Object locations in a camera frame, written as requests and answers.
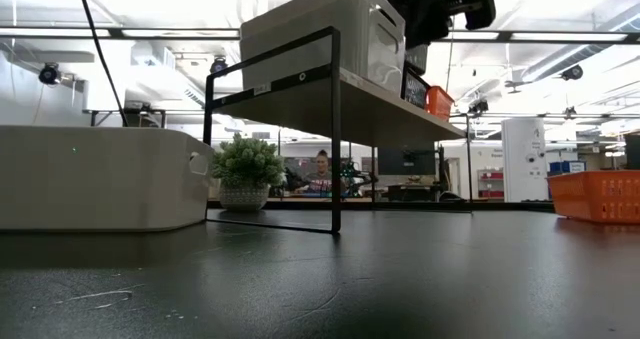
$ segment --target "security camera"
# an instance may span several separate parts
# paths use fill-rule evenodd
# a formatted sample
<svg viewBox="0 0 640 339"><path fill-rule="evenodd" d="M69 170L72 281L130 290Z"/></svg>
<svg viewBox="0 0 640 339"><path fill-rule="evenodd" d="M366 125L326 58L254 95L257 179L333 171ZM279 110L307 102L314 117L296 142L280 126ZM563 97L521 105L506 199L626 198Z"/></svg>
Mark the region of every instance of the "security camera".
<svg viewBox="0 0 640 339"><path fill-rule="evenodd" d="M213 64L211 64L211 69L209 72L211 74L215 72L219 72L220 70L227 69L229 66L227 65L227 58L225 56L215 56L213 58Z"/></svg>
<svg viewBox="0 0 640 339"><path fill-rule="evenodd" d="M578 80L582 78L584 72L582 71L582 67L580 65L573 66L560 74L560 78L564 80Z"/></svg>
<svg viewBox="0 0 640 339"><path fill-rule="evenodd" d="M58 70L58 63L45 63L44 68L40 70L38 79L42 84L57 85L62 80L62 73Z"/></svg>
<svg viewBox="0 0 640 339"><path fill-rule="evenodd" d="M470 114L482 114L489 111L489 103L486 99L477 100L469 105Z"/></svg>

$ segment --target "bin handle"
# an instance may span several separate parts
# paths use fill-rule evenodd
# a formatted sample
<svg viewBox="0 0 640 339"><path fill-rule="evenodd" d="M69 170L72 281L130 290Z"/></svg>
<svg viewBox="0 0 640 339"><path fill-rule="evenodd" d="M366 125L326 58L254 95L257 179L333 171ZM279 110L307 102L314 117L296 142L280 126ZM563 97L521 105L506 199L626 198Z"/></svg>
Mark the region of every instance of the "bin handle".
<svg viewBox="0 0 640 339"><path fill-rule="evenodd" d="M209 171L209 160L207 160L207 157L204 155L192 152L191 155L189 155L189 170L193 174L207 175Z"/></svg>

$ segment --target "pipe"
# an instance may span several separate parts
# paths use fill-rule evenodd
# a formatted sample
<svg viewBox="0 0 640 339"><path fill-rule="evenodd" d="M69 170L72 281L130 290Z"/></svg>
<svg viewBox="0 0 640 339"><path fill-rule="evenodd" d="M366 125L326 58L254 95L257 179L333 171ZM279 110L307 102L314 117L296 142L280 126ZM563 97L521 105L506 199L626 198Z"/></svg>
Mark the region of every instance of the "pipe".
<svg viewBox="0 0 640 339"><path fill-rule="evenodd" d="M467 170L469 172L469 202L473 203L473 180L471 179L471 133L469 132L469 128L471 127L471 123L469 120L469 115L466 115L467 119L467 132L466 132L466 141L467 141Z"/></svg>
<svg viewBox="0 0 640 339"><path fill-rule="evenodd" d="M640 4L616 15L598 30L607 32L640 32ZM588 59L613 44L568 45L522 72L522 81L532 83L554 75Z"/></svg>

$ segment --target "sticker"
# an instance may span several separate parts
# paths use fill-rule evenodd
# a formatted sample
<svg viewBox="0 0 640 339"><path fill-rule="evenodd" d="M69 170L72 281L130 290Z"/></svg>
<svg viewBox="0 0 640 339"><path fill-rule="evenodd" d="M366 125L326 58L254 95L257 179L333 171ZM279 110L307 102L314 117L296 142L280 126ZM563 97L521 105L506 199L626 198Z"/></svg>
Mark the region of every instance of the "sticker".
<svg viewBox="0 0 640 339"><path fill-rule="evenodd" d="M583 162L571 162L569 163L569 173L579 173L584 171Z"/></svg>
<svg viewBox="0 0 640 339"><path fill-rule="evenodd" d="M263 84L253 88L253 95L260 95L271 91L271 83Z"/></svg>

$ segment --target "ceiling light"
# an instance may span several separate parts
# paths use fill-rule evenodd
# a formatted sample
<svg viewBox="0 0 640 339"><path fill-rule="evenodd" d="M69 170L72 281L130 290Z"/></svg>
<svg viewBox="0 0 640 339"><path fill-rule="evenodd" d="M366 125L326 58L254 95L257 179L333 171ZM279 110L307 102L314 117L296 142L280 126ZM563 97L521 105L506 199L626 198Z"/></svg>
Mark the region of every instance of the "ceiling light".
<svg viewBox="0 0 640 339"><path fill-rule="evenodd" d="M109 38L109 31L97 29L98 38ZM92 38L91 29L0 28L0 37L82 37Z"/></svg>
<svg viewBox="0 0 640 339"><path fill-rule="evenodd" d="M618 33L514 33L513 40L537 41L622 41L627 34Z"/></svg>
<svg viewBox="0 0 640 339"><path fill-rule="evenodd" d="M616 143L616 144L612 144L612 145L607 145L604 148L605 149L616 149L616 148L624 148L625 146L627 146L627 143Z"/></svg>
<svg viewBox="0 0 640 339"><path fill-rule="evenodd" d="M220 29L126 29L122 34L131 39L136 38L176 38L184 37L202 37L205 39L213 38L239 38L240 32L236 29L220 30Z"/></svg>
<svg viewBox="0 0 640 339"><path fill-rule="evenodd" d="M457 40L492 40L498 37L498 33L496 32L486 32L486 31L454 31L449 33L444 39L457 39Z"/></svg>
<svg viewBox="0 0 640 339"><path fill-rule="evenodd" d="M604 155L605 155L607 158L612 158L612 157L613 157L613 158L617 158L617 157L621 157L621 156L623 156L623 155L624 155L624 152L606 152L606 153L604 153Z"/></svg>

